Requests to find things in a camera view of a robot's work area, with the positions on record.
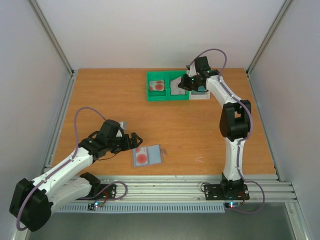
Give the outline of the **teal card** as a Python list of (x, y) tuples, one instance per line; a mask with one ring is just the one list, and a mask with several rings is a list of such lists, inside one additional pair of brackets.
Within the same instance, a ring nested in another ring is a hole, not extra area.
[(207, 90), (204, 86), (199, 86), (197, 90), (192, 90), (192, 95), (204, 95), (206, 94)]

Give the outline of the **red circles card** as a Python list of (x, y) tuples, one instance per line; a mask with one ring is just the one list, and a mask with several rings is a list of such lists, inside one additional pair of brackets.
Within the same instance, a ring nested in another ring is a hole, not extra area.
[(135, 167), (147, 166), (149, 164), (148, 149), (146, 147), (134, 149), (133, 163)]

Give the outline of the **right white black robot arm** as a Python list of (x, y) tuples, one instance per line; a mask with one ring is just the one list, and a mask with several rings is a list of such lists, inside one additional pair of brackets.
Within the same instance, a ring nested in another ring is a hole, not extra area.
[(207, 57), (194, 59), (187, 67), (178, 87), (186, 91), (210, 92), (222, 107), (219, 130), (225, 140), (225, 166), (220, 184), (204, 186), (206, 199), (249, 200), (245, 184), (242, 160), (244, 145), (251, 132), (252, 115), (249, 100), (239, 98), (225, 83), (221, 73), (209, 66)]

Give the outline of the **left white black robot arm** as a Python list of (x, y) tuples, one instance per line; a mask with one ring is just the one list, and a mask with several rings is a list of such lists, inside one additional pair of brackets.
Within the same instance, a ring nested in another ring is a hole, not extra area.
[(117, 155), (143, 143), (135, 132), (125, 133), (123, 125), (105, 120), (100, 130), (76, 141), (74, 151), (55, 167), (32, 180), (21, 179), (9, 206), (9, 212), (16, 218), (16, 229), (35, 232), (60, 207), (77, 199), (96, 199), (101, 193), (99, 179), (88, 172), (71, 179), (107, 153)]

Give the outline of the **red patterned card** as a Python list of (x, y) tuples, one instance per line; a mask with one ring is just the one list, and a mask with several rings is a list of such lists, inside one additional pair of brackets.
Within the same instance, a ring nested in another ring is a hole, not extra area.
[(148, 83), (148, 90), (149, 91), (156, 91), (156, 92), (162, 92), (165, 90), (165, 81), (164, 80), (151, 80)]

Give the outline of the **white bin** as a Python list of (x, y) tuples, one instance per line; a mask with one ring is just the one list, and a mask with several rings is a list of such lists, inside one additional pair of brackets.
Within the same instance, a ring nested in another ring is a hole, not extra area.
[(207, 91), (206, 94), (200, 94), (200, 95), (192, 95), (191, 91), (188, 93), (189, 100), (209, 100), (210, 99), (210, 93)]

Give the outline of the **middle green bin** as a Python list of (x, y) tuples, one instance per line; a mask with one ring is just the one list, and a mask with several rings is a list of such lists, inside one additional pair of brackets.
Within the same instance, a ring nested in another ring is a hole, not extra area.
[(178, 87), (185, 70), (173, 70), (167, 72), (168, 99), (170, 101), (186, 101), (189, 92)]

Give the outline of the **green bin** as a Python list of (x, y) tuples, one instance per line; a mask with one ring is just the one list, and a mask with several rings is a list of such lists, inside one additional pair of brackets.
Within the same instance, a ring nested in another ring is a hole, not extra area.
[(148, 71), (146, 73), (146, 99), (148, 102), (168, 100), (167, 80), (165, 71)]
[(168, 99), (170, 101), (186, 101), (189, 92), (178, 87), (185, 70), (173, 70), (167, 72)]

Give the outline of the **left green bin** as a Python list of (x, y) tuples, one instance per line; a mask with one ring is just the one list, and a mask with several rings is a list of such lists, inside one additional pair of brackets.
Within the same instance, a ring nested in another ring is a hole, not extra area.
[(146, 99), (148, 102), (168, 100), (167, 80), (165, 71), (148, 71), (146, 73)]

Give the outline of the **left circuit board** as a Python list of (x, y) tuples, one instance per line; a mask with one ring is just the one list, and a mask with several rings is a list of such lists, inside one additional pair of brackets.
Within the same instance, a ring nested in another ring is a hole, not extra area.
[(87, 210), (88, 211), (96, 211), (100, 208), (102, 208), (104, 204), (102, 202), (94, 202), (94, 203), (89, 203), (87, 205)]

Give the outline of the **circuit board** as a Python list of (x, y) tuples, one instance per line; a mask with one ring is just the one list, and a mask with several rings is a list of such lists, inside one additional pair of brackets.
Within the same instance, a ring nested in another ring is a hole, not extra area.
[(229, 209), (235, 209), (235, 208), (239, 208), (241, 206), (244, 205), (244, 202), (234, 202), (234, 201), (231, 201), (231, 202), (225, 202), (224, 203), (224, 207), (225, 208), (229, 208)]
[(102, 208), (104, 204), (102, 202), (94, 202), (94, 203), (89, 203), (87, 205), (87, 210), (88, 211), (96, 211), (100, 208)]

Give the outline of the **right circuit board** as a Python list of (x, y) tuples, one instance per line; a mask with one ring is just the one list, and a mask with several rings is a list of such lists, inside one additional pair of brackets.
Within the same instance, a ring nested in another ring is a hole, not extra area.
[(244, 205), (244, 202), (234, 202), (234, 201), (231, 201), (231, 202), (225, 202), (224, 203), (224, 207), (225, 208), (229, 208), (229, 209), (235, 209), (235, 208), (239, 208), (241, 206)]

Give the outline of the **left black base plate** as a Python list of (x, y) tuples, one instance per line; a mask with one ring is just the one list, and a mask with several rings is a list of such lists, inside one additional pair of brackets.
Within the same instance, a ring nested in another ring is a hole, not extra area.
[(105, 199), (106, 196), (113, 199), (116, 197), (117, 185), (112, 184), (107, 187), (107, 184), (100, 184), (94, 190), (90, 190), (90, 192), (83, 197), (77, 198), (77, 200), (88, 200), (88, 201), (96, 201)]

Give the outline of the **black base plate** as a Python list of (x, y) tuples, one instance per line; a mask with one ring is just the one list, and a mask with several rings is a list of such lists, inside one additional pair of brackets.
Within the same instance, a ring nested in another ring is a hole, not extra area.
[(236, 190), (223, 190), (220, 184), (205, 184), (204, 196), (207, 201), (240, 201), (249, 200), (249, 190), (246, 184), (243, 185), (242, 189)]
[(77, 200), (88, 200), (88, 201), (96, 201), (105, 199), (106, 196), (113, 199), (116, 197), (117, 185), (112, 184), (107, 187), (107, 184), (100, 184), (94, 190), (90, 190), (90, 192), (83, 197), (77, 198)]

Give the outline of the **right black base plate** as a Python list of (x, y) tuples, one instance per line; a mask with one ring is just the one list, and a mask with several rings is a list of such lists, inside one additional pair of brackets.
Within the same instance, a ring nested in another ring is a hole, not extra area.
[(236, 190), (223, 190), (220, 184), (205, 184), (204, 196), (207, 201), (240, 201), (249, 200), (249, 190), (246, 184), (243, 185), (242, 189)]

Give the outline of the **right aluminium corner post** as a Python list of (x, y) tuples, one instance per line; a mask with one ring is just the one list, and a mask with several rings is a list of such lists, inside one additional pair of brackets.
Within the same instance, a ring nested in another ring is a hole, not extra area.
[(266, 50), (267, 46), (269, 45), (270, 41), (272, 40), (273, 36), (277, 32), (280, 24), (282, 23), (285, 15), (287, 14), (288, 10), (290, 9), (294, 0), (284, 0), (281, 4), (277, 14), (275, 15), (270, 27), (268, 28), (261, 44), (259, 45), (252, 61), (250, 62), (247, 70), (246, 75), (249, 78), (252, 71), (256, 67), (257, 63), (259, 62), (260, 58), (262, 57), (264, 51)]

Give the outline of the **aluminium corner post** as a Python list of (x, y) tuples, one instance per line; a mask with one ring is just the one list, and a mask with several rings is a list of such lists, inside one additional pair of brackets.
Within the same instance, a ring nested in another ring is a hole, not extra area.
[(62, 63), (64, 64), (67, 72), (69, 73), (69, 75), (72, 77), (73, 74), (74, 74), (74, 70), (73, 68), (71, 67), (71, 64), (70, 62), (68, 61), (61, 45), (59, 44), (43, 10), (41, 9), (41, 6), (39, 5), (38, 1), (37, 0), (28, 0), (27, 1), (32, 10), (34, 11), (35, 13), (35, 16), (38, 18), (39, 22), (41, 23), (45, 33), (47, 34), (49, 40), (51, 41), (54, 49), (56, 50), (58, 56), (60, 57), (60, 59), (62, 60)]
[(247, 70), (246, 75), (249, 78), (252, 71), (256, 67), (257, 63), (259, 62), (260, 58), (262, 57), (264, 51), (266, 50), (267, 46), (269, 45), (270, 41), (272, 40), (273, 36), (277, 32), (280, 24), (282, 23), (285, 15), (287, 14), (288, 10), (290, 9), (294, 0), (284, 0), (281, 4), (277, 14), (275, 15), (270, 27), (268, 28), (261, 44), (259, 45), (252, 61), (250, 62)]

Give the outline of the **left aluminium corner post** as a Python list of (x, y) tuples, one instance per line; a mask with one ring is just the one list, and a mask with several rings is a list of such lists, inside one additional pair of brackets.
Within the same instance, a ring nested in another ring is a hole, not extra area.
[(70, 62), (68, 61), (61, 45), (59, 44), (43, 10), (41, 9), (41, 6), (39, 5), (38, 1), (37, 0), (28, 0), (27, 1), (32, 10), (34, 11), (35, 13), (35, 16), (38, 18), (39, 22), (41, 23), (45, 33), (47, 34), (49, 40), (51, 41), (54, 49), (56, 50), (58, 56), (60, 57), (60, 59), (62, 60), (62, 63), (64, 64), (67, 72), (69, 73), (69, 75), (72, 77), (73, 74), (74, 74), (74, 70), (73, 68), (71, 67), (71, 64)]

